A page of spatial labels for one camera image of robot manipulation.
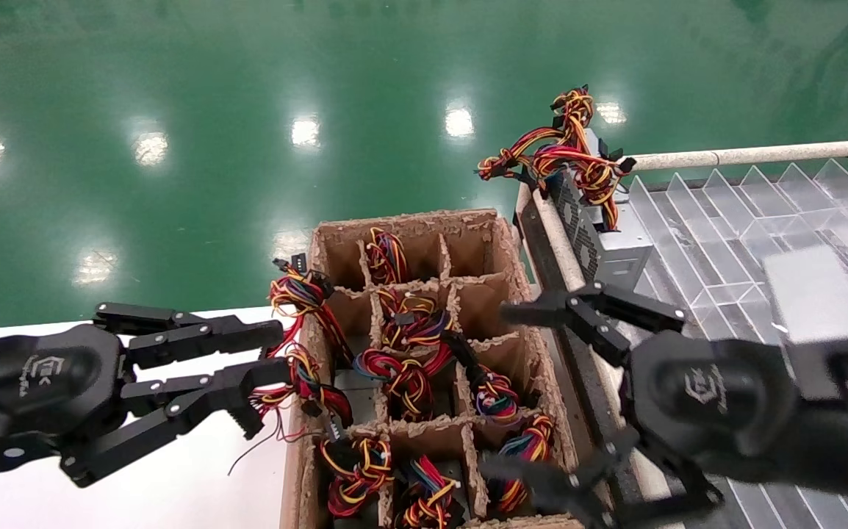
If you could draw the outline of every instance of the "white table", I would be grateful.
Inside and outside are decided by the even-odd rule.
[[[202,316],[235,314],[253,323],[292,318],[273,315],[270,307],[196,312]],[[82,322],[0,328],[1,336],[44,335]],[[210,374],[230,364],[253,361],[257,351],[211,355],[138,373],[139,379]],[[87,489],[78,489],[58,468],[58,458],[27,463],[0,473],[0,529],[213,529],[279,526],[287,445],[262,443],[227,476],[231,463],[274,428],[268,415],[253,441],[220,411],[195,430],[134,462]]]

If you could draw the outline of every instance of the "wire harness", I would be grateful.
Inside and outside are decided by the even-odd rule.
[[[349,349],[346,337],[333,315],[332,309],[326,303],[333,295],[333,284],[326,275],[316,270],[301,273],[289,262],[274,259],[273,263],[284,272],[285,276],[270,282],[270,305],[277,314],[296,318],[295,323],[284,335],[284,342],[273,351],[265,351],[264,356],[273,357],[284,345],[289,344],[296,336],[297,331],[303,327],[303,319],[307,314],[316,316],[326,339],[333,344],[335,351],[343,358],[345,364],[353,362],[353,353]],[[285,305],[293,305],[295,312],[289,312]]]
[[[441,332],[452,325],[450,312],[433,298],[391,289],[381,289],[378,295],[384,313],[381,342],[388,348],[407,351],[415,345],[438,345]]]
[[[417,359],[396,359],[379,349],[366,349],[353,363],[363,376],[383,383],[390,408],[398,419],[408,422],[427,421],[434,417],[434,391],[431,379],[450,365],[450,349],[441,346],[421,364]]]
[[[509,439],[499,450],[501,456],[515,456],[525,461],[547,461],[551,457],[551,434],[554,429],[551,419],[539,413],[522,429],[519,435]],[[528,498],[525,484],[517,479],[491,479],[487,483],[490,501],[502,513],[514,511]]]
[[[249,397],[251,405],[263,419],[271,411],[276,412],[280,425],[280,405],[290,395],[303,399],[303,410],[313,417],[327,411],[339,417],[346,428],[353,424],[353,409],[341,389],[320,382],[319,366],[303,345],[292,342],[284,353],[290,366],[290,384],[279,387],[257,388]]]
[[[381,228],[372,228],[366,254],[368,271],[375,284],[403,284],[409,280],[404,245],[397,235]]]
[[[351,518],[392,481],[391,448],[383,439],[323,439],[320,455],[334,473],[326,506],[334,518]]]
[[[482,160],[475,173],[482,180],[503,177],[525,181],[546,193],[548,180],[565,170],[586,200],[601,206],[606,231],[615,231],[619,214],[613,193],[619,179],[629,174],[636,162],[632,158],[619,162],[622,149],[608,154],[603,142],[596,151],[588,145],[585,129],[594,116],[594,100],[586,85],[559,94],[551,109],[555,112],[551,127],[522,134],[512,147]],[[549,143],[529,153],[533,145],[544,141]],[[518,167],[522,173],[514,171]]]
[[[454,516],[451,492],[461,483],[441,475],[427,456],[412,460],[407,465],[405,478],[409,485],[406,499],[411,503],[398,517],[398,526],[445,529],[450,525]]]

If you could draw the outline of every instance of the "cardboard compartment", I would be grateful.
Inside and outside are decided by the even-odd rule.
[[[460,230],[445,235],[450,254],[450,277],[485,276],[506,271],[507,256],[501,241],[511,235],[506,227],[476,217]]]
[[[468,339],[491,339],[514,332],[499,318],[504,301],[522,301],[524,295],[509,287],[504,274],[481,278],[458,278],[450,288],[451,317]]]
[[[390,230],[384,226],[381,228],[396,235],[404,247],[404,259],[408,262],[408,278],[405,282],[434,280],[439,278],[441,270],[448,266],[450,257],[447,254],[447,244],[439,232],[425,231],[420,234],[417,231],[409,233],[394,226]],[[371,232],[368,232],[366,237],[362,238],[363,244],[370,243],[371,238]],[[375,281],[371,273],[368,277],[370,284],[382,284]]]
[[[370,429],[353,430],[349,435],[349,439],[384,439],[384,441],[388,441],[387,436],[378,434],[374,430]],[[312,452],[311,458],[314,463],[313,470],[315,483],[317,484],[316,492],[310,495],[311,502],[316,502],[317,512],[319,512],[319,516],[316,516],[315,519],[315,526],[332,529],[334,526],[334,517],[330,515],[326,508],[326,503],[329,500],[329,488],[333,483],[334,473],[332,469],[329,468],[329,465],[327,465],[326,460],[323,459],[323,455],[320,454],[319,439],[314,439],[309,447]],[[378,505],[380,498],[381,490],[380,492],[375,493],[373,498],[370,498],[367,503],[363,505],[363,508],[359,510],[357,515],[350,518],[350,520],[360,522],[363,527],[376,526],[379,519]]]
[[[319,270],[334,285],[360,292],[370,281],[364,262],[364,244],[335,228],[317,228],[310,243],[309,267]]]
[[[498,454],[504,444],[510,439],[515,438],[515,436],[519,436],[522,433],[522,430],[531,425],[532,419],[534,419],[538,414],[539,411],[527,413],[522,421],[518,422],[517,425],[513,425],[512,428],[509,428],[508,431],[504,432],[505,435],[502,436],[499,435],[500,430],[492,428],[491,425],[474,425],[474,445],[475,449],[477,449],[477,455],[482,458],[482,456],[485,455]],[[552,421],[552,425],[554,428],[552,431],[551,443],[549,443],[549,459],[547,462],[566,469],[565,463],[561,458],[561,448],[558,446],[558,449],[555,449],[555,444],[559,442],[558,437],[554,435],[555,430],[558,429],[558,425],[554,423],[554,420]],[[522,501],[517,508],[509,510],[508,512],[503,512],[498,505],[498,500],[501,496],[500,488],[503,483],[501,481],[494,483],[492,480],[488,480],[483,476],[480,476],[480,479],[484,480],[484,486],[487,492],[486,519],[515,520],[525,517],[534,517],[539,514],[556,514],[539,513],[538,509],[535,509],[534,505],[531,505],[530,498],[525,498],[525,500]]]
[[[369,292],[351,292],[345,288],[337,287],[326,303],[333,312],[342,333],[346,337],[346,344],[356,355],[368,348],[371,344],[371,326],[373,325],[373,306],[371,306],[371,294]],[[316,322],[316,318],[309,316],[308,321]],[[351,369],[341,359],[339,352],[326,339],[326,335],[320,332],[320,350],[313,351],[317,361],[321,364],[334,365],[337,369]]]
[[[375,322],[373,331],[371,331],[371,344],[374,348],[380,348],[384,351],[393,354],[396,358],[417,358],[426,359],[436,351],[433,345],[401,345],[399,342],[394,342],[394,339],[388,336],[389,324],[394,320],[391,314],[387,314],[388,309],[383,304],[383,290],[393,292],[398,298],[398,303],[402,297],[407,295],[419,295],[422,298],[434,299],[437,307],[448,309],[448,298],[450,297],[450,288],[443,287],[440,281],[414,281],[410,284],[388,285],[375,287],[370,291],[371,305],[373,305],[373,321]]]
[[[509,379],[511,388],[519,395],[519,416],[531,414],[532,409],[537,408],[541,400],[544,381],[538,379],[539,359],[529,357],[524,342],[517,335],[509,335],[485,342],[471,341],[470,345],[480,364]],[[508,435],[512,428],[518,428],[518,422],[515,425],[499,425],[495,424],[492,418],[480,415],[464,368],[459,367],[457,371],[457,384],[462,389],[461,399],[465,402],[467,414],[485,419],[486,436],[499,441]]]
[[[422,291],[437,297],[438,304],[450,312],[453,327],[470,339],[481,362],[508,376],[516,392],[529,394],[520,396],[531,396],[528,401],[531,408],[522,409],[525,416],[522,421],[538,411],[552,419],[555,425],[552,458],[564,468],[575,468],[578,458],[567,411],[561,401],[562,389],[558,388],[545,341],[537,329],[514,328],[498,319],[499,303],[524,301],[529,297],[525,268],[508,222],[498,217],[494,210],[469,210],[320,224],[314,232],[309,266],[330,274],[339,285],[329,304],[356,352],[368,345],[373,348],[383,345],[384,314],[377,295],[380,287],[371,281],[364,254],[364,242],[370,240],[372,227],[384,228],[403,240],[415,277],[434,274],[434,256],[437,257],[436,274],[430,281],[411,281],[389,287],[400,292]],[[307,318],[300,341],[310,351],[323,353],[316,352],[322,364],[320,369],[329,369],[331,354],[314,318]],[[436,346],[418,346],[390,352],[398,359],[426,361],[435,351]],[[328,376],[330,372],[326,371],[324,378]],[[373,392],[374,421],[354,425],[348,430],[350,435],[386,436],[392,443],[396,465],[419,455],[427,455],[438,463],[459,462],[460,480],[465,484],[461,492],[468,499],[472,516],[467,527],[580,527],[565,515],[514,518],[505,522],[487,518],[486,483],[475,468],[477,445],[498,450],[520,424],[496,425],[475,414],[469,383],[460,365],[454,364],[452,369],[439,375],[436,385],[450,393],[454,416],[441,415],[426,422],[394,420],[388,411],[386,395],[377,389]],[[306,417],[294,406],[290,409],[290,429],[293,431],[301,425],[309,430],[323,428],[318,419]],[[331,526],[326,512],[328,482],[323,482],[320,464],[311,439],[300,439],[287,449],[284,503],[290,508],[282,514],[282,529]],[[392,527],[394,516],[400,514],[395,509],[395,496],[400,494],[400,487],[394,485],[381,490],[380,527]]]
[[[455,500],[464,505],[464,521],[481,519],[486,515],[486,489],[477,472],[477,452],[473,444],[473,430],[465,422],[443,420],[430,425],[397,424],[388,430],[396,468],[420,456],[427,456],[446,478],[460,482],[452,492]],[[407,485],[396,476],[394,486],[383,494],[379,511],[384,514],[380,522],[391,527],[407,507]]]
[[[442,417],[457,417],[465,415],[470,411],[467,402],[462,401],[460,394],[457,391],[458,378],[455,362],[451,362],[446,368],[438,372],[436,375],[428,379],[431,383],[431,392],[434,395],[434,404],[431,408],[431,420],[440,419]],[[398,396],[388,395],[386,388],[380,388],[381,398],[386,402],[387,422],[406,421],[401,416],[404,407],[401,406]]]

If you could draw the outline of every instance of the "cardboard box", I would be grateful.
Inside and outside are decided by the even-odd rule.
[[[313,232],[309,267],[326,273],[337,285],[329,304],[339,319],[347,340],[355,351],[366,346],[381,347],[384,324],[377,291],[368,272],[364,245],[371,239],[370,228],[391,231],[401,238],[411,275],[409,284],[390,285],[403,292],[427,292],[450,312],[457,331],[470,339],[481,361],[509,376],[522,396],[532,395],[535,411],[547,414],[555,425],[553,461],[565,469],[578,465],[574,441],[556,383],[551,358],[538,329],[512,327],[499,320],[497,307],[502,301],[529,299],[528,279],[519,258],[518,245],[511,226],[495,210],[438,211],[419,215],[349,220],[320,224]],[[333,359],[326,338],[310,317],[303,325],[300,341],[320,364],[321,378],[329,381]],[[433,348],[413,348],[395,352],[398,356],[426,358]],[[580,527],[566,515],[486,519],[488,491],[477,472],[478,452],[498,449],[507,428],[495,425],[475,413],[464,369],[454,364],[447,380],[454,415],[442,415],[433,421],[409,422],[391,419],[383,392],[375,396],[375,419],[353,425],[350,436],[381,436],[391,442],[395,461],[427,455],[435,460],[459,460],[465,489],[469,495],[476,527]],[[525,418],[532,411],[524,413]],[[293,406],[289,431],[306,426],[320,430],[319,419],[312,419]],[[326,510],[329,475],[317,458],[315,439],[300,439],[287,449],[285,475],[285,511],[283,529],[331,527]],[[382,489],[378,499],[378,525],[393,526],[394,489]]]

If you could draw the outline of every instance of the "gray box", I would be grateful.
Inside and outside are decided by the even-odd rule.
[[[618,231],[601,234],[594,227],[595,222],[600,222],[600,207],[589,205],[567,175],[556,177],[553,184],[551,198],[584,281],[589,284],[598,280],[630,290],[636,288],[646,260],[653,253],[653,241],[633,208],[617,204]]]

